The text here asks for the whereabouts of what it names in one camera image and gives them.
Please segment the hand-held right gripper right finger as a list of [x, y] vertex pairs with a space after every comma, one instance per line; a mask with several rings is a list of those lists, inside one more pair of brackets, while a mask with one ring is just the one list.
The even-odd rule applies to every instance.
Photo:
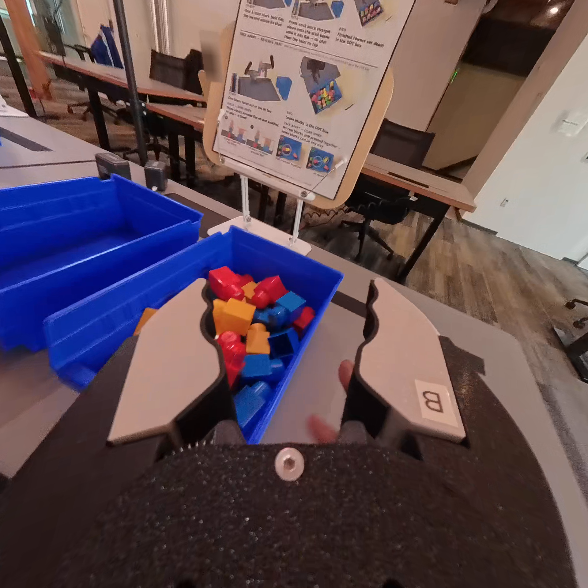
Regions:
[[362, 423], [379, 445], [408, 434], [466, 439], [437, 328], [382, 278], [369, 286], [341, 427], [348, 422]]

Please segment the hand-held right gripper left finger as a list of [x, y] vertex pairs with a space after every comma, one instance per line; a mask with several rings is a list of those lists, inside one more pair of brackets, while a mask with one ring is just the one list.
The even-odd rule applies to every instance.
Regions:
[[110, 445], [164, 436], [181, 447], [231, 419], [231, 391], [219, 345], [208, 333], [208, 282], [196, 279], [146, 322], [137, 338]]

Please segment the blue plastic bin with blocks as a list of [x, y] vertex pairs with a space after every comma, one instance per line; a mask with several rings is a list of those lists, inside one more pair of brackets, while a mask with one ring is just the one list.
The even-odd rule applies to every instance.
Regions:
[[49, 363], [74, 388], [83, 390], [121, 344], [131, 337], [146, 307], [158, 308], [210, 270], [227, 266], [254, 281], [279, 276], [287, 290], [315, 312], [301, 328], [298, 343], [286, 352], [285, 372], [263, 408], [242, 428], [249, 444], [261, 442], [343, 273], [257, 235], [232, 227], [201, 239], [150, 264], [43, 321]]

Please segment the pile of colourful mega blocks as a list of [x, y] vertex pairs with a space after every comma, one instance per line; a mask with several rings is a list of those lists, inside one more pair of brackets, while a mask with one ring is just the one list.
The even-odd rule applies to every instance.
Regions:
[[[302, 327], [315, 317], [302, 298], [287, 291], [279, 276], [260, 283], [228, 267], [210, 271], [208, 333], [219, 345], [231, 391], [231, 418], [239, 427], [263, 408], [285, 372], [284, 355], [299, 341]], [[135, 335], [158, 310], [145, 309]]]

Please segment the black chair base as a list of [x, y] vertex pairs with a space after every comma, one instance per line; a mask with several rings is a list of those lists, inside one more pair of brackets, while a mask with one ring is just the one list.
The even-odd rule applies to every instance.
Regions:
[[581, 381], [587, 384], [587, 316], [573, 322], [577, 329], [584, 329], [583, 334], [573, 338], [573, 333], [553, 327], [562, 349]]

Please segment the wooden desk with black legs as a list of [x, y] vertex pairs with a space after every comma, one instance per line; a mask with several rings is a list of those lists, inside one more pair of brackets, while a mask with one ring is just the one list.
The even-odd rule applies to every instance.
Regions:
[[370, 153], [364, 161], [362, 173], [381, 183], [407, 190], [409, 197], [413, 198], [408, 205], [409, 210], [431, 219], [414, 251], [399, 266], [394, 276], [394, 281], [400, 284], [406, 282], [450, 209], [467, 213], [473, 213], [476, 209], [474, 197], [466, 186], [429, 171], [415, 169]]

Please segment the instruction sheet on stand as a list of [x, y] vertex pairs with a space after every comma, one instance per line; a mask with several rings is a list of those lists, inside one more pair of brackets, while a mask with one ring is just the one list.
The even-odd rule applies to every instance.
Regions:
[[[225, 161], [224, 158], [220, 157], [213, 149], [213, 143], [217, 131], [217, 118], [219, 116], [219, 107], [222, 99], [224, 76], [226, 73], [226, 67], [228, 62], [228, 56], [231, 44], [231, 35], [233, 33], [235, 22], [231, 23], [221, 32], [216, 31], [202, 31], [200, 34], [201, 50], [204, 57], [204, 71], [209, 84], [209, 93], [206, 97], [207, 102], [207, 113], [205, 116], [205, 124], [203, 131], [203, 146], [206, 155], [215, 164], [221, 164], [233, 172], [239, 174], [241, 183], [241, 195], [243, 207], [241, 216], [225, 223], [220, 226], [221, 232], [226, 232], [229, 226], [237, 226], [246, 230], [247, 232], [254, 233], [262, 238], [273, 241], [278, 245], [282, 245], [290, 248], [293, 251], [297, 251], [300, 254], [306, 255], [310, 252], [311, 246], [298, 237], [298, 228], [300, 224], [300, 218], [302, 217], [302, 205], [306, 202], [316, 205], [321, 209], [331, 209], [336, 205], [346, 202], [351, 194], [352, 189], [355, 187], [356, 181], [362, 172], [364, 161], [372, 147], [372, 144], [378, 134], [380, 124], [386, 114], [386, 110], [389, 106], [392, 92], [393, 92], [393, 72], [391, 65], [391, 72], [386, 74], [384, 84], [381, 88], [381, 92], [378, 93], [376, 99], [376, 106], [373, 113], [368, 118], [368, 127], [366, 128], [366, 141], [364, 147], [369, 143], [369, 150], [366, 152], [356, 151], [355, 156], [352, 158], [352, 164], [349, 166], [348, 174], [344, 177], [344, 183], [341, 186], [340, 191], [337, 193], [337, 198], [334, 201], [329, 201], [323, 197], [316, 197], [315, 194], [308, 194], [306, 192], [295, 192], [295, 187], [288, 185], [287, 183], [281, 182], [276, 178], [267, 174], [258, 174], [255, 169], [247, 166], [242, 166], [239, 162], [232, 160]], [[293, 234], [286, 234], [273, 226], [265, 224], [252, 217], [249, 211], [249, 180], [254, 180], [266, 187], [283, 192], [286, 195], [293, 196], [297, 199], [297, 208], [295, 214], [295, 226], [293, 228]]]

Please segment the long wooden desk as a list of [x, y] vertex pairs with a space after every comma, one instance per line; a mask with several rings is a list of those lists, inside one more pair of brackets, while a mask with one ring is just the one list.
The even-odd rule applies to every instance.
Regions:
[[196, 172], [196, 144], [203, 144], [206, 108], [152, 102], [147, 102], [145, 106], [151, 114], [157, 115], [162, 120], [168, 139], [171, 179], [177, 183], [181, 179], [179, 138], [183, 137], [185, 183], [188, 188], [195, 189], [199, 186]]
[[[74, 84], [82, 85], [88, 93], [93, 109], [99, 107], [100, 93], [114, 101], [130, 102], [130, 91], [124, 69], [42, 51], [38, 55], [44, 63], [67, 70], [67, 74], [59, 72], [57, 76], [72, 81]], [[144, 104], [151, 102], [153, 104], [206, 106], [206, 100], [200, 94], [150, 77], [139, 76], [136, 87], [139, 101]]]

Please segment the printed instruction poster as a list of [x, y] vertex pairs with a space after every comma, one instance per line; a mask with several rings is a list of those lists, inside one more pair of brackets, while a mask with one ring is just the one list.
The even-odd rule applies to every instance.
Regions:
[[240, 1], [214, 151], [329, 201], [415, 1]]

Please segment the white paper sheet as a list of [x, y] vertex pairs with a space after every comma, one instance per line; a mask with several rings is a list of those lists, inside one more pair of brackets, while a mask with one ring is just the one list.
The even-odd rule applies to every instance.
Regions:
[[0, 96], [0, 116], [2, 118], [28, 118], [29, 115], [24, 111], [20, 111], [15, 107], [11, 107], [6, 103], [6, 100]]

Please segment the blue jacket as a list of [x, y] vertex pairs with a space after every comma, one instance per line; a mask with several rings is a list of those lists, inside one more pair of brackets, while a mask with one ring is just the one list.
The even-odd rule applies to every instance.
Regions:
[[100, 25], [99, 33], [90, 45], [90, 53], [95, 63], [124, 69], [121, 55], [114, 39], [112, 28]]

